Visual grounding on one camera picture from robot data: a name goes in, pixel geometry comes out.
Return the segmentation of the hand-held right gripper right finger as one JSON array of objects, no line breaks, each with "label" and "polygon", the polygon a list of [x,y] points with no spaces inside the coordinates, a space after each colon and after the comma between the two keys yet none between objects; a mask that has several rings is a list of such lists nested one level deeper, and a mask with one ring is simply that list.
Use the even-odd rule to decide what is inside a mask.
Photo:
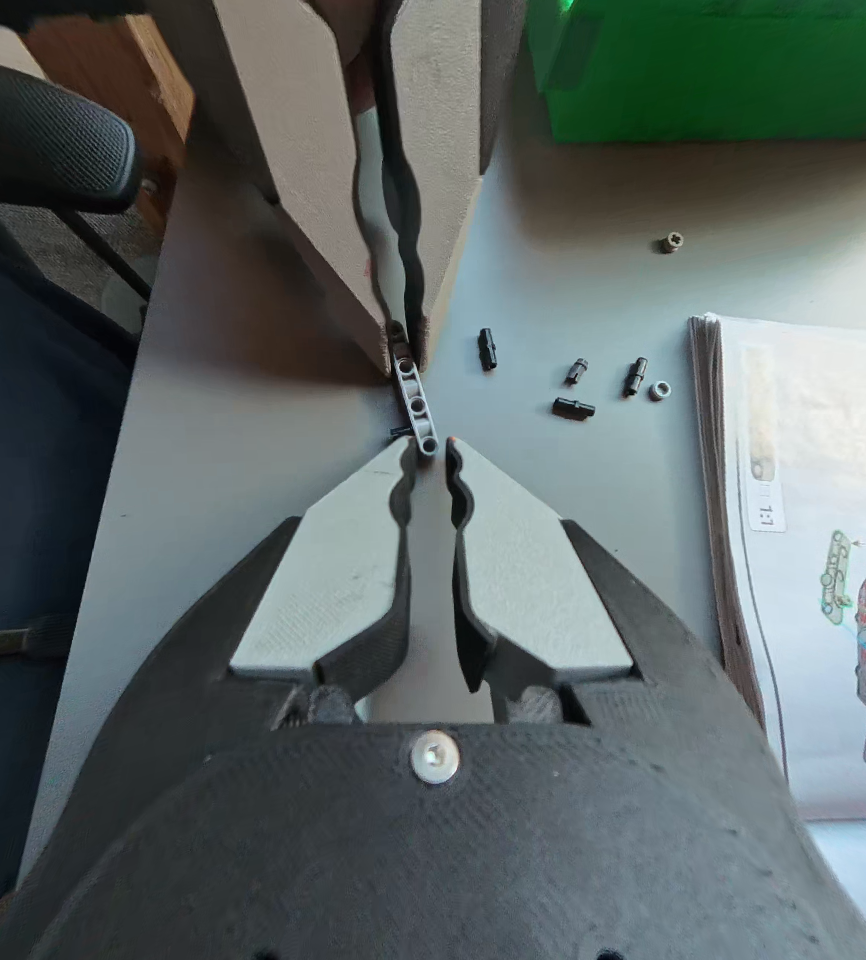
[{"label": "hand-held right gripper right finger", "polygon": [[445,464],[458,658],[471,692],[488,687],[494,720],[555,722],[575,685],[632,678],[565,520],[465,440],[448,440]]}]

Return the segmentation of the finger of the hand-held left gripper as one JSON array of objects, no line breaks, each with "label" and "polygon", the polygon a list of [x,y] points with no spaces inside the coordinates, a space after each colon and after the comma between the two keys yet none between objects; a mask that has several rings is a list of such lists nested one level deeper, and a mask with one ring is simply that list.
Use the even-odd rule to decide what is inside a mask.
[{"label": "finger of the hand-held left gripper", "polygon": [[371,78],[404,272],[402,320],[420,371],[448,313],[526,10],[525,1],[378,5]]},{"label": "finger of the hand-held left gripper", "polygon": [[223,145],[276,202],[343,331],[391,375],[388,313],[358,201],[360,150],[343,69],[371,20],[342,2],[166,1],[150,13]]}]

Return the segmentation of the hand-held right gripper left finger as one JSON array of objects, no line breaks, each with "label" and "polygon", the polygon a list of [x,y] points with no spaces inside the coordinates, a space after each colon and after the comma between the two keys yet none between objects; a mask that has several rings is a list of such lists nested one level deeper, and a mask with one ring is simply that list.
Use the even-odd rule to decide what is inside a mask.
[{"label": "hand-held right gripper left finger", "polygon": [[416,443],[400,438],[299,520],[229,662],[239,679],[337,688],[353,703],[402,666]]}]

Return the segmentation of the grey lego beam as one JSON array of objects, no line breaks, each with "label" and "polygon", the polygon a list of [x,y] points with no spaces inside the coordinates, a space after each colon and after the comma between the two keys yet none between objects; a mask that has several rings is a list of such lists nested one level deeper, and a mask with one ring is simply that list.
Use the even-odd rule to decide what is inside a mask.
[{"label": "grey lego beam", "polygon": [[439,436],[426,399],[418,365],[405,331],[396,324],[390,333],[391,370],[416,440],[418,453],[431,460],[439,453]]}]

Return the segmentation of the lego instruction booklet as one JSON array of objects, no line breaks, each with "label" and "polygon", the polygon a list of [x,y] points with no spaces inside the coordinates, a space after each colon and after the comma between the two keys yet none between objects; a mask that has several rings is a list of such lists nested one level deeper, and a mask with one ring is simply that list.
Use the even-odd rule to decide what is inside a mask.
[{"label": "lego instruction booklet", "polygon": [[866,819],[866,331],[689,339],[727,675],[801,816]]}]

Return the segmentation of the green plastic bin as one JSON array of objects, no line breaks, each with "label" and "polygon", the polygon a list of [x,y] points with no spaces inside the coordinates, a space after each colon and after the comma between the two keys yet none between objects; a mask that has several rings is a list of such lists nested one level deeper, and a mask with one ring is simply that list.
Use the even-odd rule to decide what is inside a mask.
[{"label": "green plastic bin", "polygon": [[534,1],[559,143],[866,139],[866,1]]}]

